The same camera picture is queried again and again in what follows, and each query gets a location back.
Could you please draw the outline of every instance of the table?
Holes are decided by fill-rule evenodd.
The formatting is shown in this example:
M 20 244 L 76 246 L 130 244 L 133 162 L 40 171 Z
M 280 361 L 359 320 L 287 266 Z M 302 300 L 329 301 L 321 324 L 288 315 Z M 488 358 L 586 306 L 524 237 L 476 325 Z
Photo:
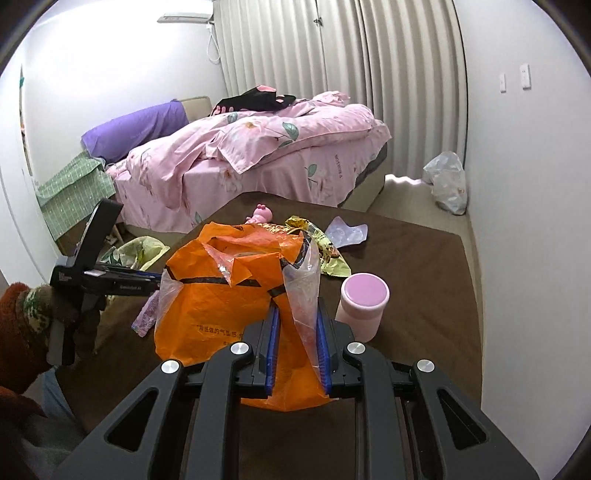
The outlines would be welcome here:
M 462 240 L 452 233 L 378 215 L 286 200 L 266 193 L 243 193 L 205 223 L 237 224 L 257 203 L 268 205 L 274 221 L 299 215 L 326 229 L 339 215 L 349 225 L 367 223 L 366 242 L 344 247 L 353 273 L 370 272 L 390 287 L 390 301 L 370 345 L 393 361 L 427 358 L 463 391 L 480 402 L 482 355 L 478 314 Z M 202 225 L 188 233 L 153 270 Z M 342 280 L 322 276 L 320 295 L 334 315 Z M 94 428 L 160 362 L 154 337 L 130 328 L 145 299 L 118 298 L 104 312 L 88 361 L 58 370 L 64 395 L 86 430 Z M 340 400 L 307 410 L 278 413 L 241 407 L 242 480 L 313 480 L 355 477 L 353 402 Z

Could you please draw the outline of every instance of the pink lid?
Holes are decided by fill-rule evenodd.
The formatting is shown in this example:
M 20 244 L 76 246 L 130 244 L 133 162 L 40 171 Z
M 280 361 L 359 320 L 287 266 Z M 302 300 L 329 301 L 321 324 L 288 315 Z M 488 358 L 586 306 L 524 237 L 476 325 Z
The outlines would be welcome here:
M 345 293 L 357 305 L 375 307 L 388 297 L 388 287 L 371 273 L 356 273 L 345 281 Z

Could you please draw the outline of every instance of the snack wrapper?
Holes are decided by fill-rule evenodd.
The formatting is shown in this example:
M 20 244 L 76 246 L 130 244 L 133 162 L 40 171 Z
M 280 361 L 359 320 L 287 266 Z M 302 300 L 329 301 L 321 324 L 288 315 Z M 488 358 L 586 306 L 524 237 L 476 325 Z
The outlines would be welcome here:
M 307 232 L 318 245 L 320 250 L 320 272 L 332 277 L 350 277 L 351 269 L 340 254 L 338 249 L 332 244 L 329 238 L 316 225 L 305 218 L 296 215 L 289 217 L 285 224 L 291 229 L 288 233 L 295 233 L 297 230 Z
M 276 225 L 274 223 L 259 223 L 259 225 L 271 233 L 294 233 L 297 230 L 287 225 Z

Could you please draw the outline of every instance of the gray floor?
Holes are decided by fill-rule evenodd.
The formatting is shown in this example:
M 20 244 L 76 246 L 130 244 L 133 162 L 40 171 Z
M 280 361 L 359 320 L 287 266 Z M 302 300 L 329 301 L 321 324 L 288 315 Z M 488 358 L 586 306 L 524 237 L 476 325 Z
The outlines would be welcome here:
M 482 341 L 482 290 L 480 287 L 480 267 L 474 243 L 472 227 L 468 215 L 455 216 L 441 210 L 431 197 L 431 187 L 417 180 L 398 179 L 386 176 L 383 191 L 368 210 L 371 213 L 404 222 L 445 230 L 459 235 L 464 243 L 466 259 L 472 275 L 476 296 Z

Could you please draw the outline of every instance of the gloved hand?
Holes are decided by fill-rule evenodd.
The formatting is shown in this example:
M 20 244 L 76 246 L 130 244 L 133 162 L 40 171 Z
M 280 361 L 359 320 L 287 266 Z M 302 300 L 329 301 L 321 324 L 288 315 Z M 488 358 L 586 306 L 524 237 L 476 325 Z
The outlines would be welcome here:
M 62 322 L 65 327 L 79 320 L 80 313 L 58 290 L 43 285 L 22 292 L 17 301 L 17 316 L 27 328 L 28 338 L 42 342 L 47 348 L 52 322 Z M 91 356 L 100 321 L 100 311 L 90 310 L 82 314 L 74 333 L 76 353 L 81 358 Z

